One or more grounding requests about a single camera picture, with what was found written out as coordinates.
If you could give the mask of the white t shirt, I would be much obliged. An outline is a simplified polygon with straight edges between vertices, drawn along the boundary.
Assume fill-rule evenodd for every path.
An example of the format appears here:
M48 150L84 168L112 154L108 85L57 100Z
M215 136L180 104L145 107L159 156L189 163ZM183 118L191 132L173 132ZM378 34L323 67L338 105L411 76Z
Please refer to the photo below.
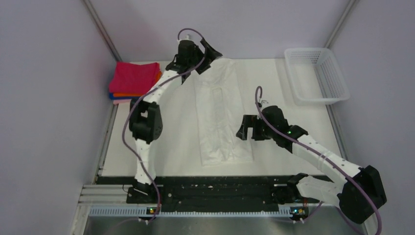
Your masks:
M251 144L236 136L245 112L236 67L221 58L194 78L202 166L254 159Z

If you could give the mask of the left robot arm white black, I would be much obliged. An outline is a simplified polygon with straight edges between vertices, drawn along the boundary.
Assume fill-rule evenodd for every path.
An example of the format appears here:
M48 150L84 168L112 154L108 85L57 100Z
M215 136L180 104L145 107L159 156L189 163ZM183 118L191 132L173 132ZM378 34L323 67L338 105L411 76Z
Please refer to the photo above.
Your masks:
M128 204L159 204L160 190L155 182L155 159L157 139L163 131L161 105L169 100L175 90L190 76L192 71L202 74L211 63L223 56L205 39L199 48L190 39L179 41L178 52L165 67L160 79L148 93L130 103L130 112L123 127L123 133L130 130L135 148L127 146L137 158L135 182L128 189Z

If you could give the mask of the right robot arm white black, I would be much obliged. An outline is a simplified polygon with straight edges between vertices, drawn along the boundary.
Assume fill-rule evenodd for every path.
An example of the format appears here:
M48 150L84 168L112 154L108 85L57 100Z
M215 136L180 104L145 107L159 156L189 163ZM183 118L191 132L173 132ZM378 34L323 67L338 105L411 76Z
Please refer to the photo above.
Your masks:
M364 223L372 215L381 222L378 210L387 198L376 168L358 166L323 147L306 130L290 125L277 106L261 109L258 115L244 115L236 137L247 140L249 128L253 131L252 140L273 140L329 178L325 181L305 173L292 176L285 193L278 196L280 204L312 198L335 206L356 224Z

